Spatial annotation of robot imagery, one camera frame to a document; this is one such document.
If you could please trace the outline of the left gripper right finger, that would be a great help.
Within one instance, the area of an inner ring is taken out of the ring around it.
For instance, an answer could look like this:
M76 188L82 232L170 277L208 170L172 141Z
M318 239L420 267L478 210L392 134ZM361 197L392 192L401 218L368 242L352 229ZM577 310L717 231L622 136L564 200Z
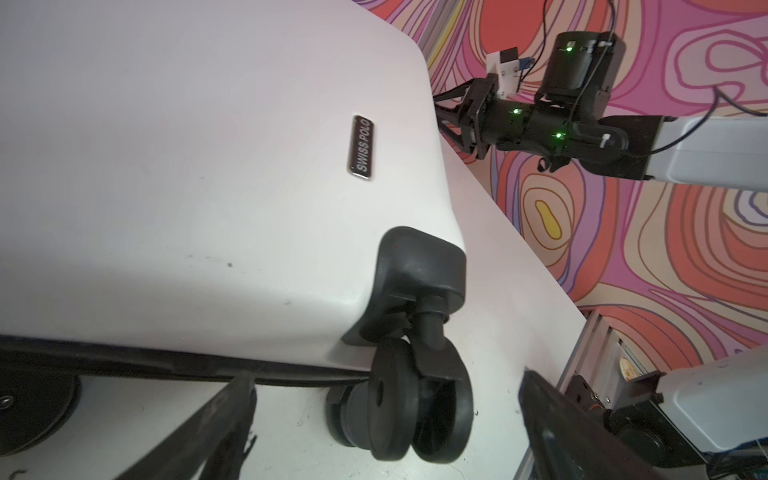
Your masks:
M649 464L538 372L527 370L518 400L538 479L658 479Z

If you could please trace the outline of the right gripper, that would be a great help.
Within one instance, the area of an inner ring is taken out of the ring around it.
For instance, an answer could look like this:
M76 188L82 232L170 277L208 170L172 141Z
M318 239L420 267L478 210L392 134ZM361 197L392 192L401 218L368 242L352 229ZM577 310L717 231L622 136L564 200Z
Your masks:
M475 78L433 96L439 130L450 141L469 141L476 159L491 148L535 153L527 131L534 105L497 96L495 75Z

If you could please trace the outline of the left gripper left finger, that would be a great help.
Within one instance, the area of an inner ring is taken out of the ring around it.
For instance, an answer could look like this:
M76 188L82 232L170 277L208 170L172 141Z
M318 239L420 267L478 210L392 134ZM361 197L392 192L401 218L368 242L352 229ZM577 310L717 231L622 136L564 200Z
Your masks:
M234 377L121 479L237 479L252 444L255 377Z

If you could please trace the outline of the black white suitcase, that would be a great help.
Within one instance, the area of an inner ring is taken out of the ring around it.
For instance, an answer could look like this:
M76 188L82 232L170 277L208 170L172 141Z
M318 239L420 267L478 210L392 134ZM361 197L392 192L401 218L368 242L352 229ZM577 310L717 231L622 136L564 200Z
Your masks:
M351 1L1 5L1 435L88 374L352 382L379 460L456 460L466 298L428 67Z

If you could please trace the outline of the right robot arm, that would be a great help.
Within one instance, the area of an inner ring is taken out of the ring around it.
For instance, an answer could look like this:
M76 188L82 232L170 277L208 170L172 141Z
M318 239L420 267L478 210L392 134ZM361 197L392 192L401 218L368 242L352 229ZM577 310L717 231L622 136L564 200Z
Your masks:
M604 177L766 191L767 116L748 108L715 116L720 104L736 104L719 88L701 117L606 115L624 52L612 32L559 34L530 103L508 97L530 59L496 52L484 77L434 96L438 127L478 159L490 148L537 155L541 172L577 161Z

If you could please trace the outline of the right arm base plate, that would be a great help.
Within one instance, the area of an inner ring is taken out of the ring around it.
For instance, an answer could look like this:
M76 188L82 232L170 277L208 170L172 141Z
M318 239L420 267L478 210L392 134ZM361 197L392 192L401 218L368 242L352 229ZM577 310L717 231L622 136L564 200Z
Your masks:
M615 398L600 398L581 375L565 396L666 479L706 479L704 455L662 412L657 391L663 374L654 371L621 386Z

